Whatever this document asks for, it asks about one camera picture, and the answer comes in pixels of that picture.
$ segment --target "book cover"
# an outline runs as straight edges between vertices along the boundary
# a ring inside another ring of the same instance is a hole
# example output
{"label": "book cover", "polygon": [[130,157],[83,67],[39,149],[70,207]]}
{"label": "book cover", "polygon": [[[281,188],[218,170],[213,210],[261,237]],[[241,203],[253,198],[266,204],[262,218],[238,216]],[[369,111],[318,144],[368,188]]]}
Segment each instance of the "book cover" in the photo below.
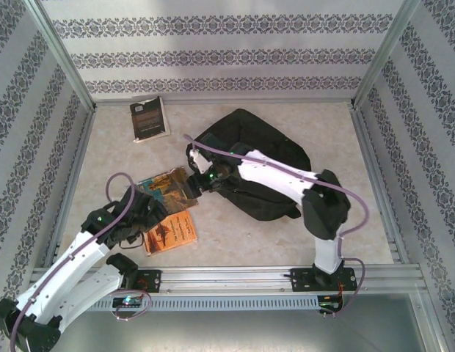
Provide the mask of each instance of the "book cover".
{"label": "book cover", "polygon": [[198,204],[196,199],[187,199],[183,192],[183,183],[187,177],[185,169],[181,166],[140,181],[137,185],[146,194],[163,203],[171,215]]}
{"label": "book cover", "polygon": [[148,255],[165,252],[197,240],[192,217],[187,210],[166,217],[143,235]]}
{"label": "book cover", "polygon": [[142,142],[170,134],[164,104],[160,97],[130,105],[134,142]]}

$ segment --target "orange book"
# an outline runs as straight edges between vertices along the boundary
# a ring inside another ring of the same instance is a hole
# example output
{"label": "orange book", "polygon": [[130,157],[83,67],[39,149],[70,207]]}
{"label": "orange book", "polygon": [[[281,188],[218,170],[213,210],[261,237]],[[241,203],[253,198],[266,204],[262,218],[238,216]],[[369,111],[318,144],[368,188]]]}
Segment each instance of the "orange book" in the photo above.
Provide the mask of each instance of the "orange book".
{"label": "orange book", "polygon": [[185,210],[172,214],[144,234],[148,255],[164,252],[197,240],[190,213]]}

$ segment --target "black bag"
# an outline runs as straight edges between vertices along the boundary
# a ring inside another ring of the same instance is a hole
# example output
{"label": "black bag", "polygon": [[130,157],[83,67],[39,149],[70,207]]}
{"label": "black bag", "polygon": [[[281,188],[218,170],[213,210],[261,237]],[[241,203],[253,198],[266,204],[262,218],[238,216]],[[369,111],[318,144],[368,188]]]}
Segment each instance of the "black bag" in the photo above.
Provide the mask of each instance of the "black bag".
{"label": "black bag", "polygon": [[[212,133],[225,144],[222,147],[218,146],[220,149],[227,151],[235,143],[242,142],[274,160],[310,171],[310,160],[298,144],[246,110],[237,109],[223,117],[195,140],[201,141],[207,133]],[[186,149],[187,157],[191,148],[192,145],[189,144]],[[259,183],[229,177],[217,192],[260,221],[275,220],[284,215],[292,219],[301,216],[295,201]]]}

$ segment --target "beige floor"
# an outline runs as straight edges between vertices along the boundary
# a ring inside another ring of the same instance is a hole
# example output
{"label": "beige floor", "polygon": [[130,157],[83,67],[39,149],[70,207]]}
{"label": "beige floor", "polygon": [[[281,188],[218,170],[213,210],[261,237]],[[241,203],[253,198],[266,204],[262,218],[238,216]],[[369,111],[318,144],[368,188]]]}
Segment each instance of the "beige floor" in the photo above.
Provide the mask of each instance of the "beige floor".
{"label": "beige floor", "polygon": [[[172,134],[153,141],[133,143],[129,107],[99,107],[84,158],[73,204],[62,237],[60,253],[79,231],[87,214],[104,204],[107,178],[129,173],[135,181],[186,165],[186,141],[209,125],[243,108],[263,118],[306,150],[314,172],[330,169],[341,184],[369,204],[368,226],[345,240],[343,253],[366,263],[392,263],[389,246],[374,200],[365,164],[345,103],[185,105],[166,106]],[[112,195],[121,197],[125,181],[116,179]],[[146,257],[143,248],[125,253],[143,266],[306,265],[314,260],[313,236],[301,219],[287,217],[260,222],[218,194],[204,194],[190,210],[198,242]],[[352,201],[346,227],[361,220],[363,212]]]}

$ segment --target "small book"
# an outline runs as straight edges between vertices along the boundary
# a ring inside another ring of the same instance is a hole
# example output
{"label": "small book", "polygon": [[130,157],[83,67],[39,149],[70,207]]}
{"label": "small book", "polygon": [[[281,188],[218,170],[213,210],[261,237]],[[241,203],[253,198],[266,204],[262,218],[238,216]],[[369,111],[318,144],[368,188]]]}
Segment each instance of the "small book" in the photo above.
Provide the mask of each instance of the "small book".
{"label": "small book", "polygon": [[192,217],[187,210],[166,217],[143,235],[148,256],[197,240]]}
{"label": "small book", "polygon": [[196,199],[188,199],[183,192],[183,184],[187,177],[185,169],[181,166],[140,181],[137,186],[163,203],[167,213],[171,215],[198,204]]}
{"label": "small book", "polygon": [[134,142],[139,143],[170,134],[161,97],[130,105]]}

